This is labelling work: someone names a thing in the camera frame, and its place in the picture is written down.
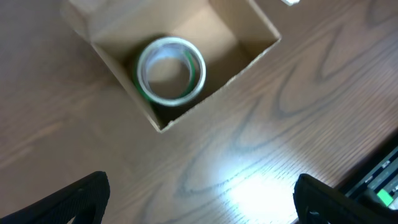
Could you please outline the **white masking tape roll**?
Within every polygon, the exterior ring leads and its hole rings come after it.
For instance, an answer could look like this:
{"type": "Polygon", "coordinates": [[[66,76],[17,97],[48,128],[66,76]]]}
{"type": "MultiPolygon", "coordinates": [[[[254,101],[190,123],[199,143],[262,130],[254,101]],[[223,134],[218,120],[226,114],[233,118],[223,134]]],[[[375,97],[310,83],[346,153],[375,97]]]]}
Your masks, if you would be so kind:
{"type": "Polygon", "coordinates": [[[137,61],[138,60],[138,80],[139,83],[142,85],[143,90],[155,100],[150,102],[169,107],[184,105],[195,99],[205,86],[205,60],[201,52],[195,45],[181,37],[167,36],[154,40],[144,48],[144,50],[138,56],[137,61]],[[169,99],[160,97],[159,95],[155,94],[149,86],[149,82],[147,80],[147,72],[150,70],[151,66],[155,65],[155,56],[160,56],[160,54],[162,52],[165,52],[166,50],[186,50],[190,52],[193,57],[193,63],[195,66],[194,89],[188,95],[182,98],[169,99]]]}

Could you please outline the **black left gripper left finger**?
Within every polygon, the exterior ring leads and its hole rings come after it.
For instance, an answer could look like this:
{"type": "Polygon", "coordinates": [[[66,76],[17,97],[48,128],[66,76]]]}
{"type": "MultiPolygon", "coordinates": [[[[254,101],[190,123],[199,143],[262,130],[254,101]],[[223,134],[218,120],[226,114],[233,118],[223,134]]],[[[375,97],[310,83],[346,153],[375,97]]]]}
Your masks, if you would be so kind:
{"type": "Polygon", "coordinates": [[[101,224],[110,186],[103,171],[96,171],[39,200],[1,218],[1,223],[87,223],[101,224]]]}

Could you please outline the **green tape roll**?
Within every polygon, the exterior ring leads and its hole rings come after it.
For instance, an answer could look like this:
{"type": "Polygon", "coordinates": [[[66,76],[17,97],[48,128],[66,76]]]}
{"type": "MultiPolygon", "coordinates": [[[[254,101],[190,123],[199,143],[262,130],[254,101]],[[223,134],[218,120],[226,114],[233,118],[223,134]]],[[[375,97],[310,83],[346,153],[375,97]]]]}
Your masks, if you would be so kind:
{"type": "MultiPolygon", "coordinates": [[[[193,89],[194,89],[194,82],[195,82],[195,66],[193,63],[193,57],[192,54],[186,50],[166,50],[165,52],[162,52],[160,56],[155,56],[155,61],[167,59],[167,58],[176,58],[179,59],[181,62],[185,64],[185,66],[188,68],[188,74],[189,74],[189,79],[188,79],[188,84],[186,85],[185,89],[181,92],[181,94],[177,98],[182,98],[186,95],[188,95],[193,89]]],[[[135,87],[137,88],[138,92],[146,99],[149,101],[155,101],[153,97],[149,96],[144,90],[142,85],[139,83],[138,80],[138,63],[139,60],[136,62],[134,69],[133,69],[133,74],[132,74],[132,80],[134,82],[135,87]]]]}

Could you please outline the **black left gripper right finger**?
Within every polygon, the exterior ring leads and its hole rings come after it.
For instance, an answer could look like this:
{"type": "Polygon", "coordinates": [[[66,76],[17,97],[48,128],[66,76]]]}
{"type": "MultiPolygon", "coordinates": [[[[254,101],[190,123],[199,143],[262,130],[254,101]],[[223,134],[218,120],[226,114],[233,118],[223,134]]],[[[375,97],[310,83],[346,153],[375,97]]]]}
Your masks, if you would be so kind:
{"type": "Polygon", "coordinates": [[[372,190],[354,200],[308,174],[299,175],[293,198],[299,223],[397,223],[397,211],[386,207],[372,190]]]}

